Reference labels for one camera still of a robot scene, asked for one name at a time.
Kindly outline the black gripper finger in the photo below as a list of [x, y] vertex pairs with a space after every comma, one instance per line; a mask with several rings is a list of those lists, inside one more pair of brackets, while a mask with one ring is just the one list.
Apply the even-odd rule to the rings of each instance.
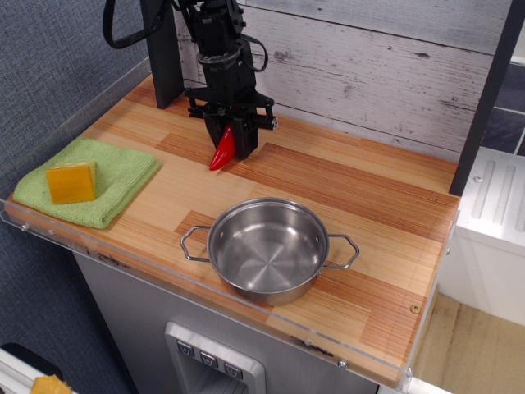
[[246, 159], [258, 147], [258, 127], [251, 119], [235, 117], [231, 123], [236, 156]]
[[224, 134], [226, 120], [224, 117], [218, 116], [216, 114], [209, 114], [206, 112], [203, 114], [203, 119], [205, 122], [205, 126], [208, 130], [208, 134], [215, 148], [217, 148]]

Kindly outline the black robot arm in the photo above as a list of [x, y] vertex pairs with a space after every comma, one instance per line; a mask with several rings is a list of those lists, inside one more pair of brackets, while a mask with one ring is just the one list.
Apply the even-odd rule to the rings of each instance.
[[178, 8], [206, 82], [185, 91], [189, 114], [205, 122], [216, 148], [209, 169], [216, 171], [232, 158], [246, 159], [258, 147], [259, 131], [277, 125], [274, 100], [256, 90], [268, 53], [243, 33], [244, 10], [236, 1], [180, 1]]

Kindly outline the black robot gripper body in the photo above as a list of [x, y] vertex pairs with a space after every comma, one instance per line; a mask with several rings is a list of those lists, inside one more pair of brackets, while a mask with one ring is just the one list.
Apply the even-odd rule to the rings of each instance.
[[266, 62], [260, 69], [253, 65], [250, 44], [258, 43], [256, 39], [237, 39], [223, 54], [197, 54], [206, 86], [185, 90], [191, 117], [216, 117], [221, 121], [243, 118], [266, 130], [277, 126], [272, 111], [274, 100], [256, 90], [255, 74], [267, 66]]

